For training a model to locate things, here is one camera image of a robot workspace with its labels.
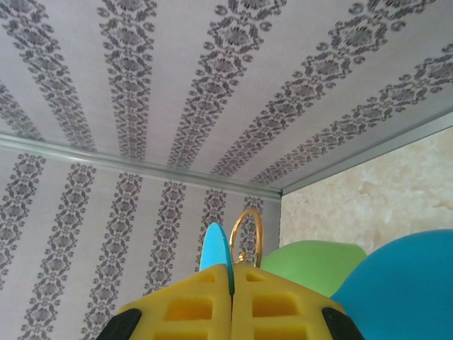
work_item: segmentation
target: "black rubber piece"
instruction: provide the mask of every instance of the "black rubber piece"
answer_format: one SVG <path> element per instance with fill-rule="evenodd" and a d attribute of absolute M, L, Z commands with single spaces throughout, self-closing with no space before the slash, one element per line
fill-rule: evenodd
<path fill-rule="evenodd" d="M 129 340 L 141 317 L 142 311 L 137 308 L 115 315 L 96 340 Z"/>
<path fill-rule="evenodd" d="M 323 316 L 332 340 L 365 340 L 349 316 L 330 307 L 323 308 Z"/>

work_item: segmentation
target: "light blue plastic piece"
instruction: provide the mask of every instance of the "light blue plastic piece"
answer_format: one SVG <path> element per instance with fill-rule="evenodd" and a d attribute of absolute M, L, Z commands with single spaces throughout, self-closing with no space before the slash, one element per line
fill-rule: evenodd
<path fill-rule="evenodd" d="M 224 264 L 228 273 L 229 293 L 234 294 L 233 261 L 225 231 L 221 225 L 212 223 L 206 231 L 201 252 L 200 271 L 211 266 Z"/>
<path fill-rule="evenodd" d="M 366 340 L 453 339 L 453 229 L 369 255 L 332 296 Z"/>

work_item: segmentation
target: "beige marble wall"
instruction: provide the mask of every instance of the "beige marble wall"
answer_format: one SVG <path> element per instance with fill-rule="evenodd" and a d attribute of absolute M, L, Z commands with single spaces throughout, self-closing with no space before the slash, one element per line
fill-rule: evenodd
<path fill-rule="evenodd" d="M 453 228 L 452 153 L 450 128 L 284 196 L 280 245 L 321 239 L 371 252 Z"/>

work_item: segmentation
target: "wallpaper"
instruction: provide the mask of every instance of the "wallpaper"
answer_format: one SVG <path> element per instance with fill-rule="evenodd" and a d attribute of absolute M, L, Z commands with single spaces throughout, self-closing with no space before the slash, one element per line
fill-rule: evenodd
<path fill-rule="evenodd" d="M 3 0 L 0 133 L 277 188 L 453 109 L 450 0 Z"/>
<path fill-rule="evenodd" d="M 280 244 L 321 239 L 372 252 L 414 232 L 453 228 L 453 128 L 282 199 Z"/>
<path fill-rule="evenodd" d="M 124 304 L 198 270 L 204 234 L 244 208 L 278 247 L 280 201 L 1 150 L 2 339 L 95 339 Z M 236 248 L 255 246 L 247 221 Z"/>

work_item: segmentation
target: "wall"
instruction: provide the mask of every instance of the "wall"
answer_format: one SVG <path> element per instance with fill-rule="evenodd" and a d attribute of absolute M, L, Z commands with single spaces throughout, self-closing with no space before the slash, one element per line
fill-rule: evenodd
<path fill-rule="evenodd" d="M 115 311 L 197 270 L 211 221 L 244 208 L 278 246 L 280 202 L 1 151 L 2 339 L 95 339 Z M 240 248 L 254 247 L 254 226 Z"/>
<path fill-rule="evenodd" d="M 280 244 L 322 239 L 371 252 L 453 228 L 452 145 L 450 128 L 284 196 Z"/>

